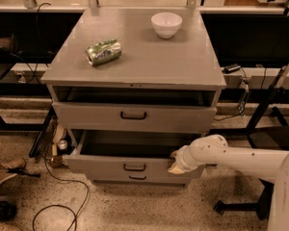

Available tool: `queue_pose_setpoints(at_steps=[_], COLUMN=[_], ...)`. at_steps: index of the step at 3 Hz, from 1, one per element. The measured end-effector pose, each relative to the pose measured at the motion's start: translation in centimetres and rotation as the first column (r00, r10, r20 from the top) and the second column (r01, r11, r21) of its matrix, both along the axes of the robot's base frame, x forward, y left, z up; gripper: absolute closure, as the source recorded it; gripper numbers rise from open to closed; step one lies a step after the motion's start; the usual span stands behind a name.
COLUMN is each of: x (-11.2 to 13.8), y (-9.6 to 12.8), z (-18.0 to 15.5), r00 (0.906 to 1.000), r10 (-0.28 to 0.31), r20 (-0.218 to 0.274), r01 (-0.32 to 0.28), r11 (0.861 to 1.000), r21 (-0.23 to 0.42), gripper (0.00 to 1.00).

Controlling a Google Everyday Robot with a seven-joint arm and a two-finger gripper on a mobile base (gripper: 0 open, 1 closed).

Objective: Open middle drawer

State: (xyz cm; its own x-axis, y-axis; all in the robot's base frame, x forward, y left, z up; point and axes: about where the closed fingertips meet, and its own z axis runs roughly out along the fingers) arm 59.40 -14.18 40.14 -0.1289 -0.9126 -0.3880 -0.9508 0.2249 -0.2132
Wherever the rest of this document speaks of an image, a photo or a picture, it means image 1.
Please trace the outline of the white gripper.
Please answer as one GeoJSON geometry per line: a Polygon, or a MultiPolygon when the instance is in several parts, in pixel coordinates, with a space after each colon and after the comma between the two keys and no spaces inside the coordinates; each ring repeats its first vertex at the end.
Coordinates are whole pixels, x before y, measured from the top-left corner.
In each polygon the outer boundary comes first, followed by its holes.
{"type": "Polygon", "coordinates": [[[175,159],[175,163],[168,169],[171,174],[184,174],[197,169],[199,166],[199,162],[192,156],[191,147],[188,145],[174,150],[170,157],[175,159]]]}

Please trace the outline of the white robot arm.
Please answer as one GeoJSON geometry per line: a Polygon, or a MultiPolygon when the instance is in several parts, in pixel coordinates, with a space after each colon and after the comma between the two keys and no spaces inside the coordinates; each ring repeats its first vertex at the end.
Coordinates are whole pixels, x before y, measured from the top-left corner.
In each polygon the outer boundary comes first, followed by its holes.
{"type": "Polygon", "coordinates": [[[171,153],[169,173],[223,165],[274,185],[267,231],[289,231],[289,151],[230,147],[221,135],[194,140],[171,153]]]}

